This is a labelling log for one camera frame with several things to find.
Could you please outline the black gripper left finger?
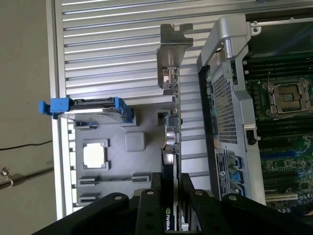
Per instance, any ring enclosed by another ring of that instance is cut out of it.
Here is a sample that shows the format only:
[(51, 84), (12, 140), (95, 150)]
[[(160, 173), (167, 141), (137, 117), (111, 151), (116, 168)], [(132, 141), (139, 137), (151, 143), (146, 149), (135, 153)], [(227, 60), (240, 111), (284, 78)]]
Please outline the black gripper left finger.
[(111, 193), (42, 228), (38, 235), (161, 235), (161, 173), (132, 198)]

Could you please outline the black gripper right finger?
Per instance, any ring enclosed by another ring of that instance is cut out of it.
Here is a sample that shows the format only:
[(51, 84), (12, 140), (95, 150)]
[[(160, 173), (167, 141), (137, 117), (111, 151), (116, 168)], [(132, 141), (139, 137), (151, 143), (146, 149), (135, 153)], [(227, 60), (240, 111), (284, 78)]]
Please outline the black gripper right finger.
[(311, 235), (312, 226), (231, 193), (222, 200), (196, 189), (189, 174), (181, 175), (183, 216), (189, 229), (201, 235)]

